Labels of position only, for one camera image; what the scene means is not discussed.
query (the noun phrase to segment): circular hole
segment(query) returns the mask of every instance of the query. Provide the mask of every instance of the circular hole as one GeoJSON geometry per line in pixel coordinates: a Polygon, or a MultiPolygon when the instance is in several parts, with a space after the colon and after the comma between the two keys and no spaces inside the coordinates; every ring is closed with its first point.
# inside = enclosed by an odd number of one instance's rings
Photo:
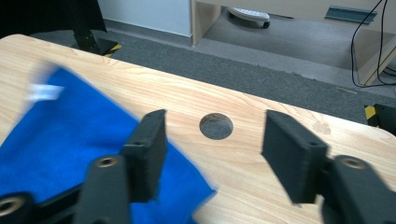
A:
{"type": "Polygon", "coordinates": [[[7,202],[0,205],[0,212],[8,210],[14,203],[7,202]]]}
{"type": "Polygon", "coordinates": [[[117,160],[112,157],[107,157],[99,160],[96,164],[99,167],[109,167],[117,163],[117,160]]]}
{"type": "Polygon", "coordinates": [[[355,169],[363,169],[364,164],[361,161],[354,159],[343,159],[343,164],[355,169]]]}
{"type": "Polygon", "coordinates": [[[6,198],[0,201],[0,217],[6,216],[17,211],[24,204],[24,199],[21,197],[6,198]]]}
{"type": "Polygon", "coordinates": [[[204,136],[213,140],[224,139],[233,132],[233,122],[227,116],[219,113],[204,116],[199,127],[204,136]]]}

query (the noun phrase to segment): wood grain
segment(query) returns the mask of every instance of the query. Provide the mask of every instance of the wood grain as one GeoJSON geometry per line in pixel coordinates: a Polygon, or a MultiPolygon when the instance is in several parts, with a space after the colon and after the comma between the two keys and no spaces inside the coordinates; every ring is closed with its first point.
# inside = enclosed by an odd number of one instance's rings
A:
{"type": "Polygon", "coordinates": [[[332,147],[332,156],[367,160],[396,189],[396,138],[390,133],[23,35],[0,40],[0,142],[26,109],[29,83],[43,72],[39,65],[45,61],[69,67],[139,118],[167,110],[168,136],[219,191],[195,213],[200,223],[321,221],[319,206],[290,203],[260,155],[267,109],[295,117],[332,147]],[[213,112],[233,121],[228,138],[201,134],[201,118],[213,112]]]}

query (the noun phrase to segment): wall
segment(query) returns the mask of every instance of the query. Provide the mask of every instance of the wall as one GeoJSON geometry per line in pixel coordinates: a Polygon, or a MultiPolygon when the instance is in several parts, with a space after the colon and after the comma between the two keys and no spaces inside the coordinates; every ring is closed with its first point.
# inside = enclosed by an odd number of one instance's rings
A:
{"type": "Polygon", "coordinates": [[[98,0],[104,19],[191,36],[191,0],[98,0]]]}

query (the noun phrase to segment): yellow and black tape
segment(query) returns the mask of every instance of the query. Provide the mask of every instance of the yellow and black tape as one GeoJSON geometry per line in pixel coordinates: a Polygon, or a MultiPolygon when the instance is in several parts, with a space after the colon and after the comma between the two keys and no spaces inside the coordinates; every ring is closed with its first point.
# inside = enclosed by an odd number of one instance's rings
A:
{"type": "Polygon", "coordinates": [[[366,113],[367,124],[379,128],[379,119],[375,107],[372,105],[365,105],[364,111],[366,113]]]}
{"type": "Polygon", "coordinates": [[[118,49],[120,49],[121,48],[121,45],[116,45],[116,46],[114,46],[112,49],[110,49],[106,54],[105,54],[105,57],[107,57],[107,58],[109,58],[109,57],[111,57],[111,55],[114,53],[114,52],[116,52],[118,49]]]}

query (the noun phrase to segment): white object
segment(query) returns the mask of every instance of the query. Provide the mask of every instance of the white object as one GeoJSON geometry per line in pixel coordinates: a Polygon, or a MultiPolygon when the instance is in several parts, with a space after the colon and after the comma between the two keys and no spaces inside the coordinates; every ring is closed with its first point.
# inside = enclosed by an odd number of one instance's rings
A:
{"type": "Polygon", "coordinates": [[[228,10],[236,17],[239,17],[247,21],[262,21],[264,22],[264,28],[268,28],[269,26],[270,16],[268,15],[268,13],[247,10],[237,7],[228,7],[228,10]]]}
{"type": "Polygon", "coordinates": [[[33,84],[30,88],[31,93],[27,98],[34,103],[37,101],[57,100],[63,90],[64,87],[60,86],[33,84]]]}

